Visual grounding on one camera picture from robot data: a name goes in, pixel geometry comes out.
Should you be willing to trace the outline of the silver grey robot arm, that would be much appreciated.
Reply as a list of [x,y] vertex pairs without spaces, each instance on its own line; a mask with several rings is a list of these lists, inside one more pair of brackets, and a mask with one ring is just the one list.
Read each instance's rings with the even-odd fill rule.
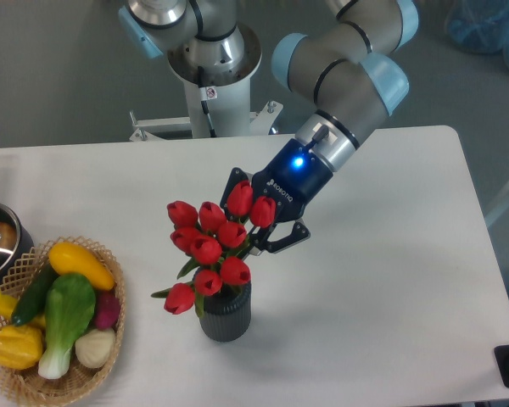
[[[276,157],[250,176],[256,197],[277,205],[275,223],[293,223],[272,241],[272,227],[257,226],[240,256],[277,253],[310,235],[307,204],[360,145],[394,112],[409,82],[390,54],[418,27],[411,1],[331,1],[337,24],[313,40],[285,36],[271,56],[276,80],[311,100],[315,112]],[[250,80],[260,66],[257,35],[239,22],[234,1],[127,1],[119,21],[148,58],[166,56],[182,81],[196,138],[261,134],[277,114],[250,110]]]

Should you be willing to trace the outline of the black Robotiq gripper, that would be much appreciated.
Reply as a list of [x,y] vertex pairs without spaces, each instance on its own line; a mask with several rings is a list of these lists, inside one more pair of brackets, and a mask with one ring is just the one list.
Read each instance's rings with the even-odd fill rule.
[[239,182],[251,181],[255,198],[268,196],[281,204],[276,209],[274,222],[291,225],[289,234],[277,240],[271,240],[271,235],[281,224],[268,228],[255,226],[248,234],[249,242],[243,257],[280,253],[309,239],[310,230],[300,217],[306,205],[332,177],[332,171],[323,161],[296,139],[289,140],[270,163],[254,175],[238,167],[232,168],[221,195],[222,209],[227,207],[228,197]]

